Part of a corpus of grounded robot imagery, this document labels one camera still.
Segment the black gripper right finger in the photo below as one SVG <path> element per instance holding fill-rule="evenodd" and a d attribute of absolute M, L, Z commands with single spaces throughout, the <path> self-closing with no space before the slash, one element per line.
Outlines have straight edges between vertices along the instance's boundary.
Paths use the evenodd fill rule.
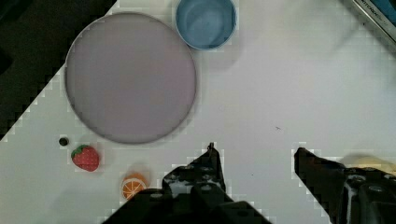
<path fill-rule="evenodd" d="M 294 171 L 326 211 L 332 224 L 396 224 L 395 176 L 316 156 L 304 147 Z"/>

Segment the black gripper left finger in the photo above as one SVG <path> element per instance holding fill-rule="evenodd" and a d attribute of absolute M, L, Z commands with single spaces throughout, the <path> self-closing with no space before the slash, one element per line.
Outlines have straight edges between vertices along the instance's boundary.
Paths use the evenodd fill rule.
<path fill-rule="evenodd" d="M 206 152 L 201 156 L 187 165 L 178 166 L 162 180 L 162 189 L 173 198 L 181 194 L 190 194 L 194 186 L 210 187 L 223 195 L 226 202 L 232 201 L 226 193 L 220 154 L 213 142 L 207 146 Z"/>

